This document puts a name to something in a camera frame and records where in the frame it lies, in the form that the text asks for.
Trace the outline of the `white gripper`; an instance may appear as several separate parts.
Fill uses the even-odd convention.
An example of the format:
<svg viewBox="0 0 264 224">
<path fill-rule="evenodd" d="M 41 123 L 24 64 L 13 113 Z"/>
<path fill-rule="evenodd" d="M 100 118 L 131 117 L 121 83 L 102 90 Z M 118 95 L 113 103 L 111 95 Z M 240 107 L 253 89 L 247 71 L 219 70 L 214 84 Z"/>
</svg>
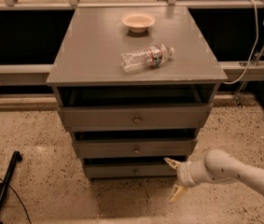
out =
<svg viewBox="0 0 264 224">
<path fill-rule="evenodd" d="M 177 170 L 177 184 L 174 184 L 172 193 L 170 196 L 170 202 L 175 203 L 181 198 L 186 192 L 187 188 L 196 187 L 198 183 L 193 179 L 190 172 L 191 162 L 180 162 L 170 158 L 164 159 L 173 169 Z"/>
</svg>

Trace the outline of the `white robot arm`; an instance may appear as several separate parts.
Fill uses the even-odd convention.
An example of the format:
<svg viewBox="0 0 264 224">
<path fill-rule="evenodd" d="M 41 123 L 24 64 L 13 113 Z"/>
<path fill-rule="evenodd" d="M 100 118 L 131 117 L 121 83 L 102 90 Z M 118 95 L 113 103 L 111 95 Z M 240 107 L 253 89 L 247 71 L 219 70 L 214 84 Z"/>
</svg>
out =
<svg viewBox="0 0 264 224">
<path fill-rule="evenodd" d="M 170 196 L 171 203 L 181 198 L 189 188 L 202 183 L 226 184 L 239 181 L 264 196 L 264 170 L 244 164 L 223 150 L 210 150 L 199 161 L 164 160 L 176 170 L 177 180 Z"/>
</svg>

